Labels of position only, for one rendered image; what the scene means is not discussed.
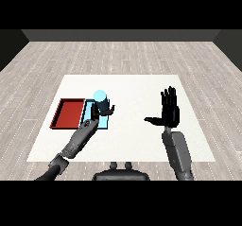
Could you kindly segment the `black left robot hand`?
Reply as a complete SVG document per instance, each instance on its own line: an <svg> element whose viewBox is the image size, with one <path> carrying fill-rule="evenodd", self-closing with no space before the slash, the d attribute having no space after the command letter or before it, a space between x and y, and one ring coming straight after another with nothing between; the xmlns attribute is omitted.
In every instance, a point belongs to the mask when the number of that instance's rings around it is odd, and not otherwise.
<svg viewBox="0 0 242 226"><path fill-rule="evenodd" d="M105 98L102 101L95 101L91 107L91 119L98 120L100 116L112 115L114 106L110 106L110 101Z"/></svg>

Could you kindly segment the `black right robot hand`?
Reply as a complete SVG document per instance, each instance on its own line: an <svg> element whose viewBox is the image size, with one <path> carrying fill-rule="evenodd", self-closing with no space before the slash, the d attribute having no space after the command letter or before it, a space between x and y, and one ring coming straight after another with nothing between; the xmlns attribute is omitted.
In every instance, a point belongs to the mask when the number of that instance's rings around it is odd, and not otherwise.
<svg viewBox="0 0 242 226"><path fill-rule="evenodd" d="M180 108L177 105L177 94L174 87L169 86L163 92L162 97L162 116L146 117L145 121L155 126L165 126L177 128L180 124Z"/></svg>

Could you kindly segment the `blue can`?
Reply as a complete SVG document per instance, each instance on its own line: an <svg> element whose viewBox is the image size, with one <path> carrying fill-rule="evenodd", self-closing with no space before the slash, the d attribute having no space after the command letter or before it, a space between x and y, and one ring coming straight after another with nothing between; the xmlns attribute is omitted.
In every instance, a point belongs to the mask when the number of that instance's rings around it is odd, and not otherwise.
<svg viewBox="0 0 242 226"><path fill-rule="evenodd" d="M101 112L107 111L109 109L109 102L106 93L103 90L97 90L93 94L93 98L98 109Z"/></svg>

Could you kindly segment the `light blue shallow open box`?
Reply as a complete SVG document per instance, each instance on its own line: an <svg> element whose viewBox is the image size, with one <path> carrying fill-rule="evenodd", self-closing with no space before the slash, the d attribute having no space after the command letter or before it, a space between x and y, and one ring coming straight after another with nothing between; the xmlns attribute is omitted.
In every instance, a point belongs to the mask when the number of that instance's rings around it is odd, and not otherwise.
<svg viewBox="0 0 242 226"><path fill-rule="evenodd" d="M82 124L85 120L91 118L91 107L95 101L93 99L86 99L84 102L84 107L81 112L81 116L79 119L79 124ZM99 130L106 130L108 128L108 120L107 116L100 116L98 122L98 129Z"/></svg>

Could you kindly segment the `red shallow open box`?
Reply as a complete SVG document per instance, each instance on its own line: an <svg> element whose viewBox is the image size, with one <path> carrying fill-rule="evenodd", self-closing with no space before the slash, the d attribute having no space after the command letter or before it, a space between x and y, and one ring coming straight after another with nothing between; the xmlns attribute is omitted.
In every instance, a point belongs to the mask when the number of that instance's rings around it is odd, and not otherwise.
<svg viewBox="0 0 242 226"><path fill-rule="evenodd" d="M79 126L84 101L84 98L62 98L49 128L52 130L76 130Z"/></svg>

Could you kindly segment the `dark grey robot body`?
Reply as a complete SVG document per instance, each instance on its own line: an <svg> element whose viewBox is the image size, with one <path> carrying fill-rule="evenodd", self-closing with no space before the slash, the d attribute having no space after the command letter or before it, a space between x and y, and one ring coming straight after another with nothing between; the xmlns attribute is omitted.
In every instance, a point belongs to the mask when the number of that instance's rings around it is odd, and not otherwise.
<svg viewBox="0 0 242 226"><path fill-rule="evenodd" d="M93 181L149 181L147 173L132 168L131 162L125 162L124 169L117 168L117 162L111 162L110 168L93 176Z"/></svg>

